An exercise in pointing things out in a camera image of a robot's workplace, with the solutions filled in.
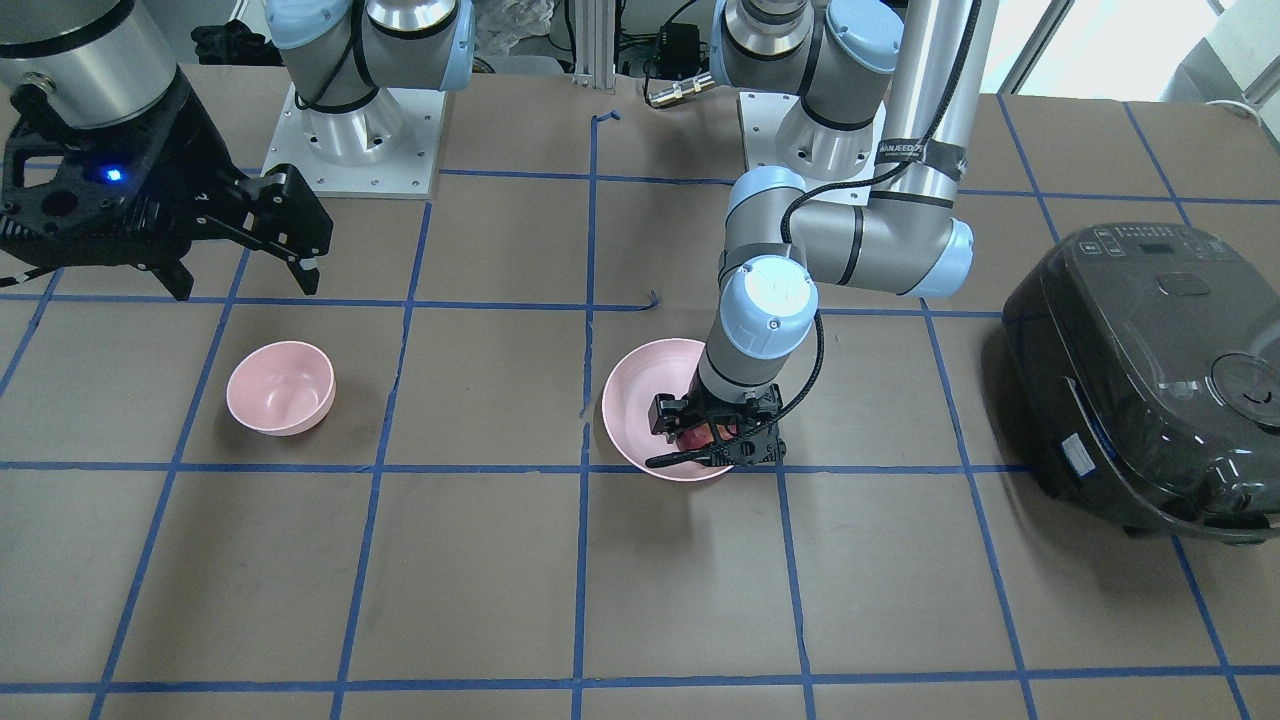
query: table surface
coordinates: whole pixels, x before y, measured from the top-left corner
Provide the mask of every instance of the table surface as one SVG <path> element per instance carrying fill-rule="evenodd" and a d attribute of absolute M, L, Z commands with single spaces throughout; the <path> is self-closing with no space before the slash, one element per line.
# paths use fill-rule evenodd
<path fill-rule="evenodd" d="M 187 72 L 259 168 L 284 70 Z M 598 400 L 707 332 L 736 101 L 620 83 L 477 76 L 430 204 L 325 201 L 315 297 L 224 241 L 186 304 L 127 268 L 0 293 L 0 716 L 1280 719 L 1280 543 L 1133 541 L 1043 496 L 998 322 L 1101 222 L 1194 224 L 1280 286 L 1257 127 L 983 96 L 966 286 L 823 288 L 786 464 L 677 484 Z M 224 387 L 288 338 L 337 402 L 259 436 Z"/>

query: light blue joint cover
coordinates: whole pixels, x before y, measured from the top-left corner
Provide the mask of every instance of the light blue joint cover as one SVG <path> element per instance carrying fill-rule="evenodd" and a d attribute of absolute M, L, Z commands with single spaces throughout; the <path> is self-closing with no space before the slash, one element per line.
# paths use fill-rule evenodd
<path fill-rule="evenodd" d="M 293 50 L 329 32 L 351 9 L 351 0 L 268 0 L 271 42 Z"/>
<path fill-rule="evenodd" d="M 721 46 L 722 42 L 724 42 L 724 0 L 716 0 L 716 10 L 712 14 L 710 51 L 708 53 L 712 79 L 716 81 L 716 85 L 732 87 L 733 83 L 728 79 L 728 70 L 724 69 L 724 49 Z"/>
<path fill-rule="evenodd" d="M 951 240 L 924 279 L 904 295 L 909 297 L 950 297 L 960 290 L 973 265 L 973 229 L 951 218 Z"/>
<path fill-rule="evenodd" d="M 753 258 L 721 293 L 721 325 L 733 347 L 756 360 L 777 360 L 804 342 L 818 310 L 818 286 L 800 263 Z"/>
<path fill-rule="evenodd" d="M 727 220 L 739 205 L 746 202 L 753 196 L 776 187 L 794 187 L 804 192 L 805 184 L 800 173 L 778 165 L 751 168 L 746 173 L 742 173 L 742 177 L 737 178 L 737 182 L 733 183 L 733 191 L 728 195 L 728 211 L 724 213 L 724 219 Z"/>
<path fill-rule="evenodd" d="M 902 19 L 879 0 L 831 0 L 827 28 L 850 58 L 869 70 L 891 74 L 902 44 Z"/>
<path fill-rule="evenodd" d="M 453 28 L 453 47 L 444 65 L 440 90 L 465 90 L 471 82 L 471 60 L 476 53 L 476 13 L 471 0 L 458 3 L 458 27 Z"/>

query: pink plate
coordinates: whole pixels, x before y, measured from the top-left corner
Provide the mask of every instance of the pink plate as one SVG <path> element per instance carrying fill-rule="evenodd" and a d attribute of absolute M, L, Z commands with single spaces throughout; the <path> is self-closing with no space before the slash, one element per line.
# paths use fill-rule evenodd
<path fill-rule="evenodd" d="M 649 457 L 676 451 L 675 445 L 667 445 L 664 436 L 649 432 L 653 396 L 667 392 L 680 397 L 689 392 L 689 380 L 694 378 L 701 355 L 703 343 L 696 340 L 657 340 L 632 350 L 604 383 L 600 414 L 613 446 L 628 462 L 664 480 L 705 480 L 730 470 L 698 462 L 681 462 L 659 470 L 644 466 Z"/>
<path fill-rule="evenodd" d="M 333 364 L 316 346 L 287 340 L 251 352 L 227 380 L 227 407 L 246 428 L 294 436 L 333 406 Z"/>

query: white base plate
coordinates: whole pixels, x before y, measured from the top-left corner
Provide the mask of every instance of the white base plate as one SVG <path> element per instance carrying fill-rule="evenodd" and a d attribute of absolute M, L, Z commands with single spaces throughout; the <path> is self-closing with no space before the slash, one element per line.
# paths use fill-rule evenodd
<path fill-rule="evenodd" d="M 759 168 L 762 165 L 781 165 L 783 168 L 791 168 L 785 158 L 778 156 L 774 138 L 778 135 L 778 128 L 782 126 L 782 119 L 787 117 L 791 106 L 797 101 L 799 97 L 795 95 L 778 95 L 774 92 L 739 94 L 737 106 L 739 118 L 742 122 L 742 150 L 746 154 L 746 169 Z M 876 120 L 872 123 L 872 147 L 877 147 L 879 145 L 881 129 L 883 127 L 884 104 L 881 102 L 879 109 L 876 110 Z M 840 178 L 840 181 L 819 181 L 805 177 L 805 188 L 813 190 L 829 182 L 867 179 L 870 178 L 874 172 L 876 164 L 873 161 L 867 161 L 863 164 L 863 169 L 859 170 L 858 174 L 847 178 Z M 818 200 L 840 202 L 842 205 L 867 205 L 869 191 L 869 187 L 832 191 L 819 196 Z"/>
<path fill-rule="evenodd" d="M 320 197 L 429 199 L 444 128 L 445 94 L 398 87 L 390 88 L 390 94 L 399 102 L 404 122 L 413 133 L 411 142 L 398 155 L 381 163 L 338 165 L 320 158 L 311 147 L 302 111 L 293 105 L 293 86 L 289 85 L 262 172 L 289 163 Z"/>

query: plastic bag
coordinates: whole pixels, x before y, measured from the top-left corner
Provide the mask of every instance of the plastic bag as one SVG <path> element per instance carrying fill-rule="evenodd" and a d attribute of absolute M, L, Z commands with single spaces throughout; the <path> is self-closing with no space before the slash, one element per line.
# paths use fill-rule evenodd
<path fill-rule="evenodd" d="M 552 29 L 556 0 L 474 0 L 476 55 L 508 55 L 526 37 Z"/>

